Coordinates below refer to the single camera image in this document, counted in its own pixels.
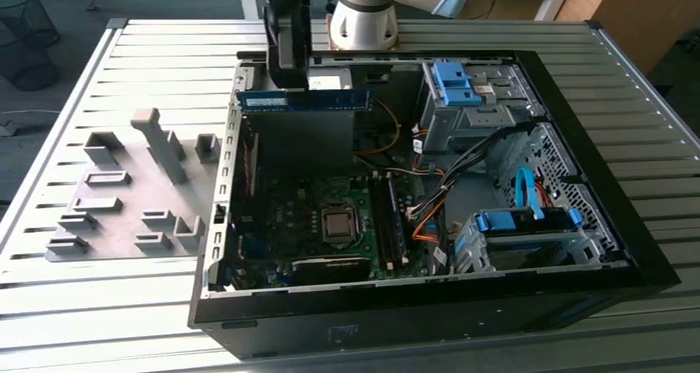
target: wastebasket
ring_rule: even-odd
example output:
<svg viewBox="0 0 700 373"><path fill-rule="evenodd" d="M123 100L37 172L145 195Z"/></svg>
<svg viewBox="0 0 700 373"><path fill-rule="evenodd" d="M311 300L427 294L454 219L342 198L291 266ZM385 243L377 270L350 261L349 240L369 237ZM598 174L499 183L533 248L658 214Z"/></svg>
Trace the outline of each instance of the wastebasket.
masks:
<svg viewBox="0 0 700 373"><path fill-rule="evenodd" d="M57 67L35 38L18 38L0 21L0 75L22 91L50 86L57 79Z"/></svg>
<svg viewBox="0 0 700 373"><path fill-rule="evenodd" d="M47 47L59 40L39 0L0 0L0 22L23 41Z"/></svg>

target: sticker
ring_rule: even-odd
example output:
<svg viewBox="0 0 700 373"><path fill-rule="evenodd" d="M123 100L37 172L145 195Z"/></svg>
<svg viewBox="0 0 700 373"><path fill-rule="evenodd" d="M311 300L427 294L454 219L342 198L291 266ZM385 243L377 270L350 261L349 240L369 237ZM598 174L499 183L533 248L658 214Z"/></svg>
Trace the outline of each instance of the sticker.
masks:
<svg viewBox="0 0 700 373"><path fill-rule="evenodd" d="M447 263L447 255L441 251L441 248L434 248L433 257L442 266Z"/></svg>
<svg viewBox="0 0 700 373"><path fill-rule="evenodd" d="M278 107L286 105L286 98L246 98L249 107Z"/></svg>
<svg viewBox="0 0 700 373"><path fill-rule="evenodd" d="M413 139L413 152L422 154L422 141L419 139Z"/></svg>
<svg viewBox="0 0 700 373"><path fill-rule="evenodd" d="M493 87L489 84L477 84L473 86L473 91L477 94L494 94Z"/></svg>
<svg viewBox="0 0 700 373"><path fill-rule="evenodd" d="M327 343L342 344L359 332L358 325L331 326L327 328Z"/></svg>
<svg viewBox="0 0 700 373"><path fill-rule="evenodd" d="M341 89L339 77L334 76L309 76L307 77L307 88L310 90L330 90Z"/></svg>

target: cpu socket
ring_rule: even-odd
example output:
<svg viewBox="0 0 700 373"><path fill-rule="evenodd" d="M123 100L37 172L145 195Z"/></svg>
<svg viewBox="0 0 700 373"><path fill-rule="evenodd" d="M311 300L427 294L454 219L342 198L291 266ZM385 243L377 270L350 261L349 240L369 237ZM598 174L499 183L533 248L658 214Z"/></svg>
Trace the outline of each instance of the cpu socket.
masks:
<svg viewBox="0 0 700 373"><path fill-rule="evenodd" d="M355 208L341 204L319 208L322 241L334 248L346 248L357 241Z"/></svg>

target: gray carpet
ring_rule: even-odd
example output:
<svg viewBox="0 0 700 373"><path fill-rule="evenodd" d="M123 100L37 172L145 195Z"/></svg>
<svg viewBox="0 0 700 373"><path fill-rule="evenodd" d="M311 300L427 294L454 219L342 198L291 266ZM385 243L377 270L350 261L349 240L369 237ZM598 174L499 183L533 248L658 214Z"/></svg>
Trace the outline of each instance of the gray carpet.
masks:
<svg viewBox="0 0 700 373"><path fill-rule="evenodd" d="M86 0L41 0L58 32L61 42L49 49L61 76L58 82L35 93L23 93L0 79L0 112L55 110L70 95L82 67L99 40L106 22L113 17L133 19L239 19L237 0L97 0L98 11L83 11ZM322 17L325 0L313 0L313 17ZM401 6L399 18L434 18L427 13ZM654 84L673 85L667 102L700 131L700 53L674 48L658 64L650 78ZM11 138L0 138L0 200L11 199L26 174L54 115L13 115L21 127Z"/></svg>

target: metal slotted table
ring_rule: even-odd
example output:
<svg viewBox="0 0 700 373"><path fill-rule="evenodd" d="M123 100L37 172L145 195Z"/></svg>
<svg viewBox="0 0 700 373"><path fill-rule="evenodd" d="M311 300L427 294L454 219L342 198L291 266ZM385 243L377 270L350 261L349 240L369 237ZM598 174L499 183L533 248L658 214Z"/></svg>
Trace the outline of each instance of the metal slotted table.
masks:
<svg viewBox="0 0 700 373"><path fill-rule="evenodd" d="M582 23L406 20L407 49L538 51L682 284L541 334L241 362L186 328L194 257L49 263L45 244L87 166L90 130L158 107L178 136L219 134L238 20L110 23L0 225L0 371L700 371L700 146L602 30ZM325 25L313 25L325 48Z"/></svg>

